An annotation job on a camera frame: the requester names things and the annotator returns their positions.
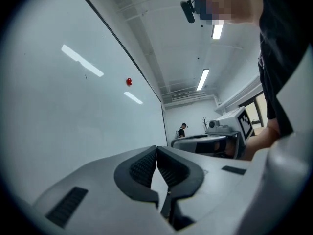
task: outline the black slot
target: black slot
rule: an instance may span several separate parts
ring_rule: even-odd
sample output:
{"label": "black slot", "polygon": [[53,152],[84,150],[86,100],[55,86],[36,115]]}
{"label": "black slot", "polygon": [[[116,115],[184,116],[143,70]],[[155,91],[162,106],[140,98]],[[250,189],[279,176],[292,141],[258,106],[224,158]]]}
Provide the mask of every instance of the black slot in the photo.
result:
{"label": "black slot", "polygon": [[46,215],[52,223],[64,228],[77,207],[80,205],[88,190],[74,187],[53,209]]}

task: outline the ceiling light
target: ceiling light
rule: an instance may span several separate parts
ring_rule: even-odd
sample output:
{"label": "ceiling light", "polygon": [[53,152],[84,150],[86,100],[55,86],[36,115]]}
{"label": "ceiling light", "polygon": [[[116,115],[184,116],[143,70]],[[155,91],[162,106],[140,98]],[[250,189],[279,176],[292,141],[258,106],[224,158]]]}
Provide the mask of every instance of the ceiling light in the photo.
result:
{"label": "ceiling light", "polygon": [[220,39],[222,33],[223,25],[215,25],[213,26],[213,39]]}
{"label": "ceiling light", "polygon": [[133,101],[135,101],[138,104],[143,104],[143,102],[141,102],[137,97],[135,97],[133,94],[131,94],[130,92],[124,92],[124,94],[129,97],[130,99],[132,99]]}
{"label": "ceiling light", "polygon": [[206,80],[206,77],[207,77],[207,75],[209,74],[209,71],[210,71],[210,69],[205,69],[205,70],[203,70],[202,76],[201,76],[201,79],[200,79],[200,82],[199,82],[199,85],[198,85],[198,87],[197,87],[197,91],[200,91],[200,90],[202,89],[202,87],[203,87],[203,85],[204,85],[204,82],[205,82],[205,80]]}
{"label": "ceiling light", "polygon": [[86,59],[82,58],[79,54],[77,54],[75,51],[73,51],[71,48],[67,47],[66,45],[63,45],[61,50],[71,59],[75,60],[76,62],[77,61],[80,62],[82,66],[90,70],[92,73],[96,74],[98,77],[101,77],[104,75],[102,71],[98,70],[95,66],[93,66]]}

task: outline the ceiling beam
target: ceiling beam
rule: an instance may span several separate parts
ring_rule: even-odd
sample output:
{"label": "ceiling beam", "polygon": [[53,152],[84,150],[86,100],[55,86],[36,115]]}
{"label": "ceiling beam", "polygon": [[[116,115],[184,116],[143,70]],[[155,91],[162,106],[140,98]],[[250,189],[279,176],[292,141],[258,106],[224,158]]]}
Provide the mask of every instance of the ceiling beam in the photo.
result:
{"label": "ceiling beam", "polygon": [[193,78],[185,79],[184,82],[179,82],[179,83],[175,83],[175,84],[169,84],[169,86],[176,85],[176,84],[184,84],[184,83],[187,83],[187,81],[190,81],[190,80],[194,80],[194,79]]}
{"label": "ceiling beam", "polygon": [[135,16],[132,16],[130,18],[127,18],[125,21],[128,22],[130,20],[133,20],[135,18],[138,18],[138,17],[143,17],[144,15],[146,15],[147,13],[151,13],[151,12],[155,12],[155,11],[160,11],[160,10],[166,10],[166,9],[178,9],[178,8],[181,8],[180,6],[167,6],[167,7],[163,7],[163,8],[159,8],[159,9],[152,9],[152,10],[146,10],[144,11],[143,13],[138,13],[137,15]]}
{"label": "ceiling beam", "polygon": [[226,47],[226,48],[234,48],[234,49],[240,49],[243,50],[242,47],[238,47],[238,46],[232,46],[232,45],[219,45],[219,44],[211,44],[212,46],[218,46],[218,47]]}
{"label": "ceiling beam", "polygon": [[187,90],[187,89],[191,89],[191,88],[195,88],[195,87],[197,87],[197,86],[187,87],[187,88],[180,89],[180,90],[177,90],[177,91],[164,93],[164,94],[162,94],[162,96],[167,95],[167,94],[172,94],[172,93],[175,93],[175,92],[180,92],[180,91]]}
{"label": "ceiling beam", "polygon": [[[144,0],[131,0],[131,1],[138,1],[134,4],[138,5],[138,11],[141,12],[141,15],[145,12],[145,11],[148,11],[149,10],[149,7],[144,3]],[[156,62],[158,63],[158,66],[160,67],[160,72],[162,74],[162,70],[161,70],[161,66],[159,65],[159,61],[157,59],[157,57],[160,56],[160,50],[161,50],[161,45],[158,41],[158,37],[156,36],[155,34],[155,31],[154,31],[154,28],[153,28],[153,23],[151,22],[149,16],[147,17],[139,17],[140,20],[142,21],[143,23],[143,26],[145,27],[145,30],[147,32],[147,36],[150,40],[150,43],[151,43],[151,46],[153,48],[153,53],[155,55],[155,58],[156,58]],[[168,83],[166,82],[166,80],[164,79],[164,83],[165,85],[167,86],[166,89],[168,92],[170,92],[170,88],[169,88],[169,85]]]}
{"label": "ceiling beam", "polygon": [[182,99],[180,101],[164,104],[164,107],[168,108],[168,107],[172,107],[172,106],[177,106],[177,105],[181,105],[181,104],[188,104],[188,103],[193,103],[193,102],[208,100],[208,99],[214,99],[214,96],[213,95],[207,95],[207,96],[198,96],[198,97],[193,97],[193,98],[186,98],[186,99]]}

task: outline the ceiling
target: ceiling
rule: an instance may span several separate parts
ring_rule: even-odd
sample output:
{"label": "ceiling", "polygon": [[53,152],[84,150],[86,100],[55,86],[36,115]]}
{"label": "ceiling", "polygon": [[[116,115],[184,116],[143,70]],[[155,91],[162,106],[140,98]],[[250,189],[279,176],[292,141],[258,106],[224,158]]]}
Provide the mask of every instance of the ceiling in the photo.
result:
{"label": "ceiling", "polygon": [[203,91],[211,94],[222,72],[245,62],[256,41],[257,30],[248,24],[225,24],[221,38],[212,39],[206,21],[188,23],[182,0],[114,1],[152,68],[164,103],[195,91],[203,69],[210,69]]}

